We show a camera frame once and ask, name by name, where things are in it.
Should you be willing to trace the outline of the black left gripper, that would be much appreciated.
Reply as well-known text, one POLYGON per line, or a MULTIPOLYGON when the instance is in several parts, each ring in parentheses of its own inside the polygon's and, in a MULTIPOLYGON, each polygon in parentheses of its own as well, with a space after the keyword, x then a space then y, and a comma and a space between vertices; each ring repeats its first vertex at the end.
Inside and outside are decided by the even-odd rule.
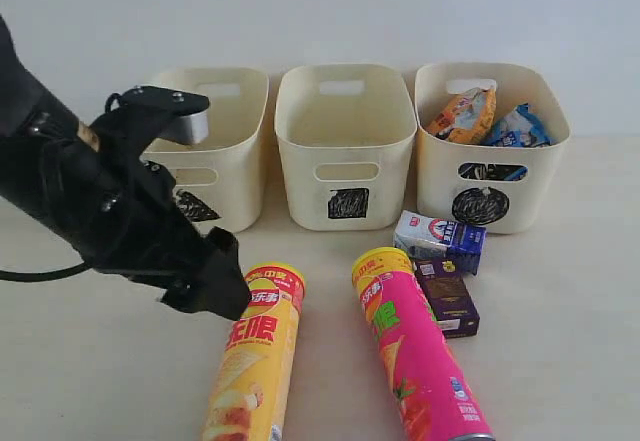
POLYGON ((136 146, 73 114, 44 115, 44 193, 57 228, 81 255, 47 281, 94 269, 164 289, 166 301, 239 320, 250 291, 239 243, 219 227, 198 234, 173 199, 174 178, 136 146))

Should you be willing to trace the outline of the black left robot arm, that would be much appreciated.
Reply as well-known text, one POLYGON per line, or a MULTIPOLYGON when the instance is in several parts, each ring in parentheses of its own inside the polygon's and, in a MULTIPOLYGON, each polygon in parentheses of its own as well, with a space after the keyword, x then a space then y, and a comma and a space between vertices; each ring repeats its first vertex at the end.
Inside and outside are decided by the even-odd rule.
POLYGON ((183 313, 237 320, 251 294, 235 236, 201 234, 182 212, 174 177, 143 161, 157 139, 184 145, 207 134, 207 97, 156 86, 110 95, 83 123, 20 61, 1 31, 1 195, 69 243, 78 265, 41 273, 3 271, 39 283, 94 270, 163 290, 183 313))

